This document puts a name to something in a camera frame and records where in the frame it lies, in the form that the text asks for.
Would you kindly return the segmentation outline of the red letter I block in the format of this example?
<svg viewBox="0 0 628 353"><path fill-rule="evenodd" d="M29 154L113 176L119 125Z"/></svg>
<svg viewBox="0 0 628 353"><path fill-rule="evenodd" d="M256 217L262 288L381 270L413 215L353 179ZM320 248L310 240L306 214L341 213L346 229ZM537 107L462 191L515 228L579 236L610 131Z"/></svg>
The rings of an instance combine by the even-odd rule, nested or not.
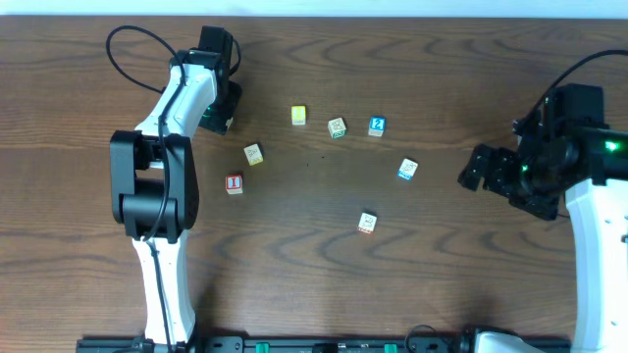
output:
<svg viewBox="0 0 628 353"><path fill-rule="evenodd" d="M226 176L226 191L229 194L241 194L243 192L242 176Z"/></svg>

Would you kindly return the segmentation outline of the blue number 2 block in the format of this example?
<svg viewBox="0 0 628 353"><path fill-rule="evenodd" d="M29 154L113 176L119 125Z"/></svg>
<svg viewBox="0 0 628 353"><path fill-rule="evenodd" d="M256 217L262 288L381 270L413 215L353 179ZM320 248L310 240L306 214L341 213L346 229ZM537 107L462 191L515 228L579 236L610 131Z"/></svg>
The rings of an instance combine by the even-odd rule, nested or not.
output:
<svg viewBox="0 0 628 353"><path fill-rule="evenodd" d="M381 137L386 128L386 119L384 117L373 116L370 119L368 134L371 136Z"/></svg>

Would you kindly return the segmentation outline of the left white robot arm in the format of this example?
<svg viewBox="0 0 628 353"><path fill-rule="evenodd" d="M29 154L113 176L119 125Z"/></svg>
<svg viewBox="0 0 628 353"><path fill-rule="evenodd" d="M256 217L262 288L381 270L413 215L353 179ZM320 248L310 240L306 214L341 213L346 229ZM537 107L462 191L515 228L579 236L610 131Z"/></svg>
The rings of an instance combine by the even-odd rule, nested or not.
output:
<svg viewBox="0 0 628 353"><path fill-rule="evenodd" d="M185 351L193 338L186 247L199 207L192 139L224 134L241 93L231 50L192 48L172 58L152 112L110 140L112 212L131 238L147 309L144 350Z"/></svg>

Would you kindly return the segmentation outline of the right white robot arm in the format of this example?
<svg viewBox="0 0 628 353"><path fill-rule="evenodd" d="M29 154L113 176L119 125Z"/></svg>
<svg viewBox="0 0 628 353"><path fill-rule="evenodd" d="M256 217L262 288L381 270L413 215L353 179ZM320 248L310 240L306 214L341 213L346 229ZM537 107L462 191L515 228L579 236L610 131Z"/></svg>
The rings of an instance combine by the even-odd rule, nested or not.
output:
<svg viewBox="0 0 628 353"><path fill-rule="evenodd" d="M575 244L577 318L573 352L627 349L627 135L573 127L551 140L526 137L517 150L476 146L458 177L544 221L558 204Z"/></svg>

